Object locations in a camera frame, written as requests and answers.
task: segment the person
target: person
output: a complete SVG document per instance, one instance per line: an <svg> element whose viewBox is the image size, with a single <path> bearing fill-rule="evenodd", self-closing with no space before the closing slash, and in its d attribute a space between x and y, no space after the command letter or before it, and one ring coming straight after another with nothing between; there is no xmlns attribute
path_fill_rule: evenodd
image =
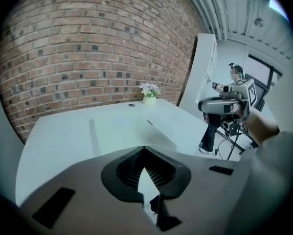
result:
<svg viewBox="0 0 293 235"><path fill-rule="evenodd" d="M230 76L234 81L244 78L243 68L239 65L231 66ZM213 88L220 93L223 90L223 86L223 84L216 84ZM203 154L211 154L213 152L216 131L220 127L221 115L204 113L204 119L208 124L208 128L200 143L199 151Z"/></svg>

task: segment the jeans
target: jeans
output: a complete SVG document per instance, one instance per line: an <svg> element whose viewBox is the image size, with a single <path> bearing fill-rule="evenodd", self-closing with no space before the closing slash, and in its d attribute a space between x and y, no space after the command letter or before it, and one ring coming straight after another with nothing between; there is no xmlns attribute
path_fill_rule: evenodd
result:
<svg viewBox="0 0 293 235"><path fill-rule="evenodd" d="M213 151L215 135L217 129L220 127L221 115L207 114L208 115L208 128L202 138L202 149L208 152Z"/></svg>

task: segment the window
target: window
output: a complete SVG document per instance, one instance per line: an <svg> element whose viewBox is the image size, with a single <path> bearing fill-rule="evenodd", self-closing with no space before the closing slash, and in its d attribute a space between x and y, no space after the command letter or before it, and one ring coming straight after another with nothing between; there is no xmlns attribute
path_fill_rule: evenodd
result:
<svg viewBox="0 0 293 235"><path fill-rule="evenodd" d="M264 96L271 87L275 86L282 74L251 55L245 61L243 70L245 78L254 79L257 94L257 102L254 107L262 111L265 105Z"/></svg>

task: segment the table surface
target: table surface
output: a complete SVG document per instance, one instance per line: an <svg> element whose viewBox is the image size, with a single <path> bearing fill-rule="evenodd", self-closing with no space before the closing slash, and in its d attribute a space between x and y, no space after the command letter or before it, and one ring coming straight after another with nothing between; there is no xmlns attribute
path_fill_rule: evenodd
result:
<svg viewBox="0 0 293 235"><path fill-rule="evenodd" d="M206 128L164 99L155 106L138 101L41 117L19 162L16 204L69 166L117 150L147 145L193 155Z"/></svg>

